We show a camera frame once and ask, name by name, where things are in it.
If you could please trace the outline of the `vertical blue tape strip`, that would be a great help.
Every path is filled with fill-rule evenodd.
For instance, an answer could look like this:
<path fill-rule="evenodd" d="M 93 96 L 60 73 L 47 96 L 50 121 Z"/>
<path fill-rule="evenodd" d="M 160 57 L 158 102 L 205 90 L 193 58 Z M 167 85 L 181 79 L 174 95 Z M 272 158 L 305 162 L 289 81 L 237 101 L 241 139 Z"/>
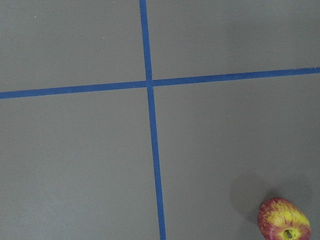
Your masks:
<path fill-rule="evenodd" d="M 147 90 L 147 102 L 148 102 L 148 113 L 149 113 L 149 126 L 150 126 L 150 137 L 151 137 L 152 159 L 153 159 L 153 172 L 154 172 L 159 238 L 161 240 L 165 240 L 167 238 L 167 235 L 166 235 L 165 212 L 164 212 L 164 203 L 163 203 L 161 166 L 160 166 L 160 157 L 159 157 L 155 96 L 154 96 L 153 77 L 152 77 L 152 60 L 151 60 L 150 37 L 149 37 L 149 26 L 148 26 L 147 2 L 145 0 L 140 0 L 139 8 L 140 8 L 140 21 L 141 21 L 141 31 L 142 31 L 142 44 L 143 44 L 143 55 L 144 55 L 144 67 L 145 67 L 145 78 L 146 78 L 146 90 Z"/>

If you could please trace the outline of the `horizontal blue tape strip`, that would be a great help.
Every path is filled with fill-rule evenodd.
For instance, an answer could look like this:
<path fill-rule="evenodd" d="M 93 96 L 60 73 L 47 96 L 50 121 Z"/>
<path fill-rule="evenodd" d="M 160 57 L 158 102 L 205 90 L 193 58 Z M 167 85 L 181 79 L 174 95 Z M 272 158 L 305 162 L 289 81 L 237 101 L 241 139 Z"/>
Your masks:
<path fill-rule="evenodd" d="M 186 84 L 199 84 L 199 83 L 235 81 L 235 80 L 246 80 L 246 79 L 309 75 L 309 74 L 318 74 L 319 72 L 320 72 L 319 67 L 310 67 L 310 68 L 256 71 L 256 72 L 243 72 L 243 73 L 218 74 L 218 75 L 206 75 L 206 76 L 192 76 L 192 77 L 181 77 L 181 78 L 166 78 L 166 79 L 153 80 L 151 84 L 154 87 L 162 87 L 162 86 L 171 86 L 171 85 L 186 85 Z M 115 82 L 115 83 L 65 86 L 65 87 L 54 87 L 54 88 L 16 90 L 16 91 L 1 92 L 0 98 L 13 99 L 13 98 L 27 98 L 27 97 L 75 94 L 75 93 L 86 93 L 86 92 L 100 92 L 100 91 L 110 91 L 110 90 L 125 90 L 125 89 L 146 88 L 147 85 L 148 85 L 148 82 L 146 80 L 141 80 L 141 81 L 130 81 L 130 82 Z"/>

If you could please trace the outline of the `red yellow apple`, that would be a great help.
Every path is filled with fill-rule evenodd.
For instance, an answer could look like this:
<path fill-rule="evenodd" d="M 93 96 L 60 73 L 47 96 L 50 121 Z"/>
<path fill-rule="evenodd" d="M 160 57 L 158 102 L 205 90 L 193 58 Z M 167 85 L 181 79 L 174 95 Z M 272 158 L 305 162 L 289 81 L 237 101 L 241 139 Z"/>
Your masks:
<path fill-rule="evenodd" d="M 312 235 L 306 215 L 291 201 L 280 197 L 262 203 L 257 224 L 266 240 L 309 240 Z"/>

